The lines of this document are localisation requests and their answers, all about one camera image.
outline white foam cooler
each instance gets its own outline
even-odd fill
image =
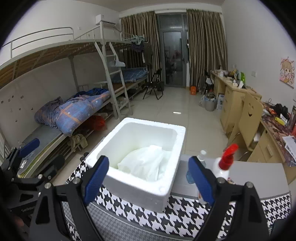
[[[93,167],[99,157],[105,155],[109,158],[110,167],[103,185],[112,194],[126,201],[162,212],[167,206],[177,172],[185,131],[183,126],[125,118],[89,153],[86,163]],[[118,170],[117,164],[128,153],[150,145],[171,151],[161,179],[149,182]]]

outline metal screw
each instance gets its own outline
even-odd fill
[[[219,178],[217,178],[217,182],[220,183],[220,184],[222,184],[222,183],[225,182],[225,179],[222,178],[222,177],[219,177]]]
[[[247,182],[247,183],[246,183],[246,186],[247,186],[248,188],[252,188],[254,185],[253,185],[253,183],[251,183],[251,182]]]
[[[72,182],[73,182],[74,184],[78,184],[78,183],[80,183],[80,178],[79,178],[79,177],[76,177],[76,178],[74,178],[74,179],[72,180]]]
[[[45,185],[44,185],[44,187],[45,187],[46,189],[49,189],[51,186],[52,186],[51,183],[45,183]]]

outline wooden chair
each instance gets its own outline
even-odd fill
[[[244,142],[247,146],[247,150],[239,159],[242,159],[247,153],[252,152],[254,149],[251,147],[254,136],[257,133],[261,116],[263,112],[263,105],[255,97],[247,93],[244,97],[244,107],[241,118],[238,123],[239,133],[235,135],[233,140],[242,135]]]

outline plastic bottle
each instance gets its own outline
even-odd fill
[[[206,164],[205,164],[205,155],[207,154],[207,151],[205,150],[201,150],[199,155],[197,156],[197,158],[199,159],[199,161],[202,163],[202,165],[205,167]],[[188,170],[187,173],[186,173],[186,179],[187,179],[187,182],[189,184],[193,184],[194,183],[194,180],[193,180],[193,177],[190,173],[190,171]]]
[[[222,157],[216,158],[212,172],[216,178],[222,177],[225,180],[229,178],[229,168],[233,164],[233,154],[239,148],[237,144],[231,144],[226,151],[223,153]]]

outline table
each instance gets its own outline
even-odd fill
[[[223,106],[220,116],[220,121],[223,130],[226,134],[231,133],[233,127],[239,122],[242,114],[243,102],[242,97],[246,93],[250,93],[256,99],[260,100],[261,95],[251,88],[239,89],[232,85],[232,81],[228,78],[220,77],[215,72],[211,72],[212,77],[215,78],[214,94],[218,97],[219,93],[224,94]]]
[[[186,179],[190,157],[190,155],[181,155],[172,192],[197,197],[196,185],[188,184]],[[214,161],[215,159],[206,159],[206,168],[211,168]],[[234,161],[229,176],[236,184],[244,185],[247,181],[252,182],[261,199],[289,192],[286,175],[280,163]]]
[[[293,158],[285,149],[282,139],[283,136],[290,134],[289,130],[276,123],[274,116],[263,116],[260,120],[258,132],[261,133],[261,138],[247,162],[280,163],[283,166],[287,183],[290,184],[296,179],[296,167],[290,167]],[[238,123],[234,126],[227,145],[235,142],[239,146],[245,146],[241,135],[234,140],[237,133],[239,133]]]

